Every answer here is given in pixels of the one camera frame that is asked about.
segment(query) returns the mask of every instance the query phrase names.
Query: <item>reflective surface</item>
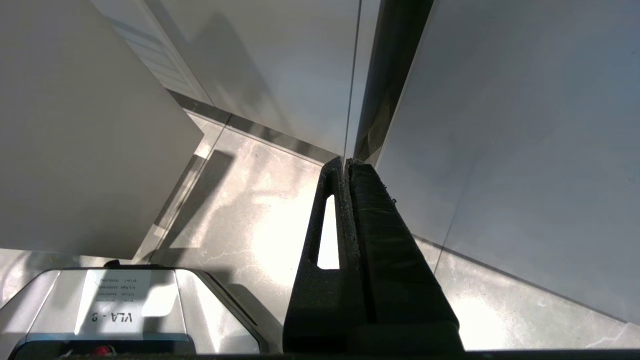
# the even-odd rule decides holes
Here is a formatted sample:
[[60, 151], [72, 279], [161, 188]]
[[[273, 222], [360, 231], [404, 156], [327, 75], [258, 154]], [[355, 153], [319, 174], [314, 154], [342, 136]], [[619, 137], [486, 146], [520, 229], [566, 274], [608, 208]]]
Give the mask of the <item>reflective surface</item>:
[[[188, 197], [175, 200], [176, 216], [167, 210], [159, 217], [161, 225], [150, 229], [131, 262], [146, 263], [151, 257], [154, 263], [212, 273], [264, 324], [265, 335], [278, 341], [320, 166], [237, 129], [224, 129], [224, 123], [195, 121], [208, 140], [201, 144], [206, 149], [196, 151], [200, 167], [183, 176], [191, 185], [174, 191]], [[636, 325], [422, 240], [417, 243], [460, 319], [468, 350], [640, 347]], [[331, 254], [328, 249], [329, 263]], [[108, 260], [0, 250], [1, 303], [45, 269], [102, 266]]]

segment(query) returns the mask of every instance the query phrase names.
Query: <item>white label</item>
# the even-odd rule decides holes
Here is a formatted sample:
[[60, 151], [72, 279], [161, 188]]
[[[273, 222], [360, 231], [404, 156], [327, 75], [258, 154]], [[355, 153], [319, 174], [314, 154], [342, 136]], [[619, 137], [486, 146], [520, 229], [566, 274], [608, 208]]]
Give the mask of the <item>white label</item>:
[[75, 334], [139, 334], [141, 338], [150, 282], [151, 270], [87, 270]]

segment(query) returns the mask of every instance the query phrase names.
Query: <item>gray floor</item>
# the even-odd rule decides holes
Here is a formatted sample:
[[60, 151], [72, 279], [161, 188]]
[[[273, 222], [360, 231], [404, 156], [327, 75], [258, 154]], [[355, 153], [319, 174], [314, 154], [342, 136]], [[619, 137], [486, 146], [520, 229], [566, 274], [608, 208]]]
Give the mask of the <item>gray floor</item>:
[[[192, 119], [205, 138], [173, 200], [136, 257], [126, 262], [151, 261], [211, 272], [277, 339], [320, 164], [225, 127], [227, 119], [210, 122], [194, 115]], [[335, 237], [327, 236], [327, 240], [335, 241]], [[321, 262], [331, 268], [335, 251], [326, 244], [330, 242], [323, 238]], [[601, 315], [422, 240], [417, 244], [460, 319], [460, 334], [469, 350], [640, 347], [636, 325]], [[0, 304], [43, 270], [101, 266], [107, 260], [0, 250]]]

